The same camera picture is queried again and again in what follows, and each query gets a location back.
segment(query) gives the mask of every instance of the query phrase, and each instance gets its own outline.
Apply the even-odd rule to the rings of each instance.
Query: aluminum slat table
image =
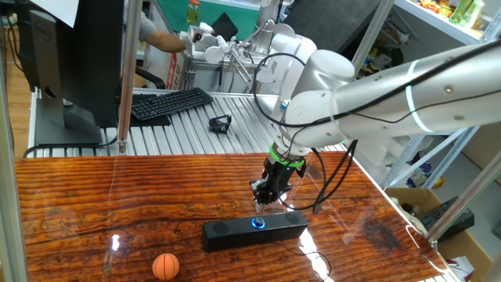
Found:
[[[134,89],[134,94],[170,93],[169,90]],[[129,130],[128,154],[131,156],[172,154],[250,154],[267,153],[278,132],[278,127],[266,119],[257,108],[251,94],[209,92],[214,102],[202,107],[172,114],[170,126],[142,126]],[[34,119],[39,94],[31,101],[30,135],[28,146],[34,145]],[[272,109],[276,96],[259,95],[260,103]],[[209,130],[209,120],[225,114],[232,116],[228,134]],[[102,128],[103,142],[117,136],[116,128]],[[323,148],[328,151],[344,151],[340,145]],[[28,157],[102,157],[116,156],[117,144],[89,149],[67,147],[39,149]]]

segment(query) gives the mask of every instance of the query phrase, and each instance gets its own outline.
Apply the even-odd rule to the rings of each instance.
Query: person's arm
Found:
[[[176,53],[186,50],[185,42],[178,36],[166,34],[158,28],[145,41],[163,52]]]

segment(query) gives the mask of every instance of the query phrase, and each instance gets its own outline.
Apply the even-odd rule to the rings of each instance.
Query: green ring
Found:
[[[278,161],[279,164],[283,165],[283,166],[287,166],[289,168],[300,168],[301,166],[303,166],[305,164],[305,160],[301,161],[300,163],[296,163],[296,164],[290,164],[288,161],[283,161],[276,153],[275,151],[273,150],[273,145],[271,145],[269,147],[269,154],[275,159],[275,161]]]

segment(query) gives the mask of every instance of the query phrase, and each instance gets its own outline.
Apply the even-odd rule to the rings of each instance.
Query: robotic arm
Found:
[[[256,209],[262,212],[290,190],[288,182],[294,172],[303,176],[304,157],[310,148],[344,140],[445,132],[501,121],[501,82],[497,78],[501,72],[500,45],[495,42],[461,47],[352,83],[349,81],[355,76],[355,69],[348,60],[330,51],[314,52],[283,121],[287,125],[303,125],[326,117],[328,120],[321,125],[280,127],[262,179],[250,184]],[[421,83],[408,83],[430,70],[436,71],[438,66],[443,70]]]

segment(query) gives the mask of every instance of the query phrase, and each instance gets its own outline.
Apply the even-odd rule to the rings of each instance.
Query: monitor stand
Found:
[[[30,16],[41,86],[35,115],[35,145],[100,144],[101,131],[94,116],[77,105],[63,105],[56,20],[35,10]]]
[[[65,107],[61,104],[61,107],[63,125],[51,120],[45,114],[43,98],[37,99],[35,145],[97,145],[102,142],[101,130],[91,113],[76,105]]]

